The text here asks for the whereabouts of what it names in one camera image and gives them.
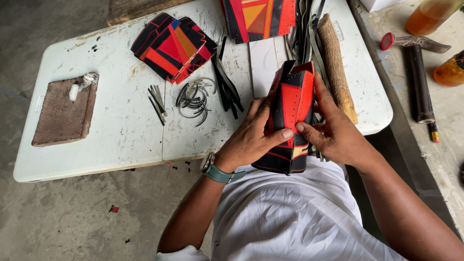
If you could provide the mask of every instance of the person's right hand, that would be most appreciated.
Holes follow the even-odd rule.
[[[319,73],[314,77],[314,85],[318,98],[314,112],[320,113],[326,123],[311,126],[298,122],[295,127],[330,160],[368,171],[378,157],[382,156],[358,131],[348,116],[338,109]]]

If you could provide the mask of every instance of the orange liquid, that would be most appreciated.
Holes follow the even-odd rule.
[[[464,84],[464,69],[458,66],[455,55],[435,69],[433,77],[441,85],[448,87],[459,86]]]
[[[406,30],[410,34],[421,36],[433,33],[448,20],[449,17],[444,18],[443,14],[448,11],[449,7],[443,3],[434,4],[426,8],[426,13],[422,13],[421,6],[418,6],[406,21]]]

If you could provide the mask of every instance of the green watch strap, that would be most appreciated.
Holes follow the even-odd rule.
[[[205,176],[211,178],[212,180],[219,183],[230,183],[232,181],[239,180],[243,178],[246,174],[246,171],[241,171],[239,173],[225,173],[216,168],[213,164],[209,164],[208,168],[204,172]]]

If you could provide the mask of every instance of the wristwatch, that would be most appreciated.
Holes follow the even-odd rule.
[[[201,162],[200,170],[203,172],[205,176],[219,183],[230,183],[232,181],[239,180],[245,176],[246,171],[241,171],[239,173],[235,173],[235,171],[233,171],[232,173],[225,173],[220,169],[216,168],[216,166],[213,165],[215,157],[216,154],[214,152],[209,152]]]

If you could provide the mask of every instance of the watch face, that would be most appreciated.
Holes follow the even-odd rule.
[[[203,159],[203,161],[201,162],[201,165],[200,165],[200,170],[201,171],[204,171],[206,170],[206,168],[208,167],[207,163],[209,163],[209,156],[210,156],[211,152],[209,152],[208,154],[206,154],[205,158]]]

